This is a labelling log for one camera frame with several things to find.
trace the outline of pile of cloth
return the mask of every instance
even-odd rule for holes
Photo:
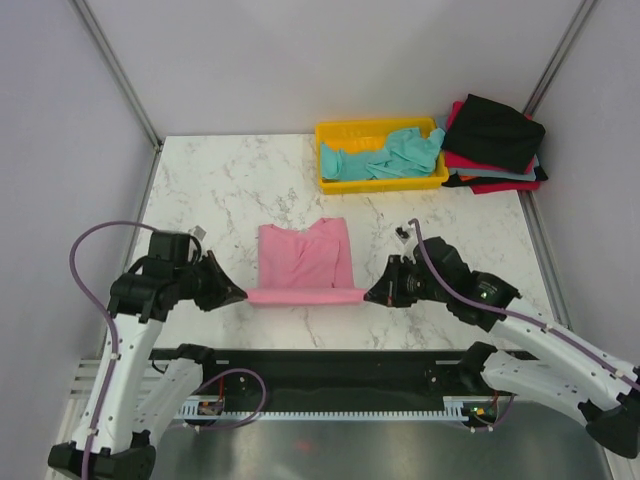
[[[450,177],[443,186],[483,194],[537,190],[548,179],[537,156],[545,129],[517,110],[469,95],[436,123],[446,132],[442,149]]]

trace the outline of white marble table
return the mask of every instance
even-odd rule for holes
[[[207,233],[222,268],[242,288],[257,286],[258,226],[304,229],[320,217],[346,219],[357,287],[369,288],[398,253],[393,230],[412,217],[425,236],[442,236],[472,269],[516,286],[539,311],[551,313],[518,196],[474,196],[446,189],[345,196],[323,195],[316,183],[313,135],[169,137],[144,222],[161,229]],[[134,258],[145,254],[142,233]],[[440,304],[410,309],[254,308],[246,302],[204,313],[183,302],[170,314],[156,347],[197,343],[217,348],[450,349],[482,340]]]

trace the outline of wall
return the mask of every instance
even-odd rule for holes
[[[161,135],[522,108],[579,0],[89,0]]]
[[[153,154],[65,0],[5,2],[0,65],[0,478],[38,479],[101,332],[69,247],[97,222],[135,217]],[[125,233],[98,234],[79,255],[105,300]]]
[[[640,3],[600,2],[536,114],[536,194],[573,326],[640,364]]]

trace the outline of yellow basket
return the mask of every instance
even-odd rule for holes
[[[395,192],[399,190],[427,190],[439,188],[449,179],[449,170],[444,165],[444,154],[440,152],[436,169],[428,177],[391,178],[382,180],[360,180],[337,182],[322,178],[320,145],[326,143],[333,150],[340,148],[347,153],[379,150],[384,147],[387,135],[396,130],[420,127],[423,137],[428,137],[436,128],[433,118],[390,118],[353,122],[319,123],[316,125],[316,155],[318,157],[318,184],[327,195],[365,192]]]

